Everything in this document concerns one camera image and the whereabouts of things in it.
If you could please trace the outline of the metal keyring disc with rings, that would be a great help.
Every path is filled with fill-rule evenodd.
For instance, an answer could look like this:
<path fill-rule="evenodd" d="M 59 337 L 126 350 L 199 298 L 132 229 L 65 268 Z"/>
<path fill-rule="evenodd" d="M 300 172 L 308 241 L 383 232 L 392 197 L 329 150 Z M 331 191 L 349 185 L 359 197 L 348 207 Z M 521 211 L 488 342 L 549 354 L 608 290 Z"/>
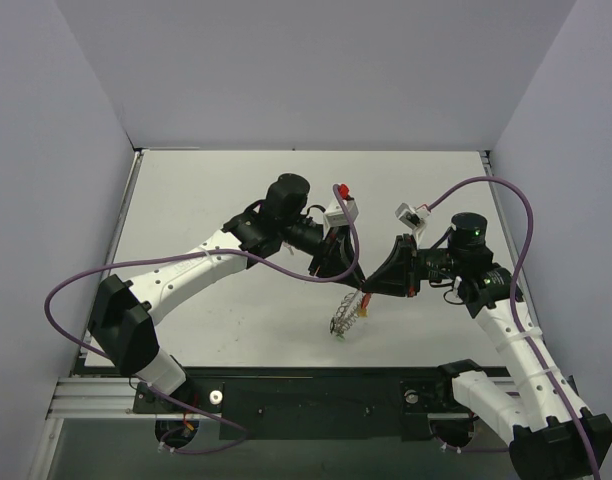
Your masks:
<path fill-rule="evenodd" d="M 360 290 L 354 290 L 346 294 L 334 314 L 331 317 L 330 322 L 335 322 L 336 330 L 331 335 L 344 336 L 346 332 L 355 324 L 359 318 L 358 311 L 362 309 L 361 301 L 363 293 Z"/>

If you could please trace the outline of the red tag key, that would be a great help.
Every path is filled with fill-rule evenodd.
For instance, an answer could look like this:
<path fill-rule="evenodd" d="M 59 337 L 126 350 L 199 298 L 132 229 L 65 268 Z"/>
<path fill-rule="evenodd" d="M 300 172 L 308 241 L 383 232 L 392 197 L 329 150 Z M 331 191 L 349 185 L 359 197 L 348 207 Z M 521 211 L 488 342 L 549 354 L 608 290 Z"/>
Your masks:
<path fill-rule="evenodd" d="M 371 294 L 370 293 L 365 294 L 361 301 L 361 307 L 366 308 L 370 302 L 370 299 L 371 299 Z"/>

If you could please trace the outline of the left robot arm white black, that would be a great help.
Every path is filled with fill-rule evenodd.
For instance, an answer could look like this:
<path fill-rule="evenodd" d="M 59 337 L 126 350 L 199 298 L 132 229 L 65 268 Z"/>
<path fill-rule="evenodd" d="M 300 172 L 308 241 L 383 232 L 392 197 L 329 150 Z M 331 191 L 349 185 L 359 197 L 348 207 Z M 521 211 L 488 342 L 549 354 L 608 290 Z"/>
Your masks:
<path fill-rule="evenodd" d="M 128 280 L 112 274 L 94 300 L 88 331 L 101 352 L 125 377 L 137 376 L 156 389 L 167 410 L 186 408 L 197 392 L 183 367 L 159 344 L 156 327 L 195 294 L 276 254 L 284 245 L 310 256 L 307 279 L 358 289 L 365 276 L 358 262 L 355 199 L 346 185 L 316 222 L 304 209 L 309 182 L 285 173 L 264 198 L 232 217 L 182 260 Z"/>

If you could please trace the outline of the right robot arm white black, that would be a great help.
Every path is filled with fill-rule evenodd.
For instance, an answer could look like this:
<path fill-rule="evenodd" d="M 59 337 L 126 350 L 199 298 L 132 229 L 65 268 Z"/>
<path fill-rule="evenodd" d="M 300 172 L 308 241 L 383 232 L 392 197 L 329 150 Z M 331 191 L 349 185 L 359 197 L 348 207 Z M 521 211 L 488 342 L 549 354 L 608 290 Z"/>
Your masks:
<path fill-rule="evenodd" d="M 445 409 L 461 405 L 482 420 L 507 445 L 522 479 L 597 478 L 612 422 L 591 412 L 548 353 L 511 272 L 486 245 L 486 218 L 456 214 L 443 240 L 422 249 L 427 215 L 410 208 L 398 213 L 411 231 L 397 236 L 363 292 L 411 298 L 422 283 L 449 287 L 500 355 L 515 392 L 502 391 L 481 366 L 462 360 L 441 366 L 435 402 Z"/>

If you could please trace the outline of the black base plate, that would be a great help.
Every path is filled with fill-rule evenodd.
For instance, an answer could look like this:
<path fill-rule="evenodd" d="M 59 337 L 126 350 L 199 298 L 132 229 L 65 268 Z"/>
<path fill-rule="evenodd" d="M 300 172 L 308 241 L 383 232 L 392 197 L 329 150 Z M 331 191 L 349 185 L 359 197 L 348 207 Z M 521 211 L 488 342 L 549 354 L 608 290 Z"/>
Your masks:
<path fill-rule="evenodd" d="M 465 446 L 477 417 L 448 397 L 436 367 L 209 367 L 189 371 L 184 402 L 227 423 L 222 440 L 442 437 Z"/>

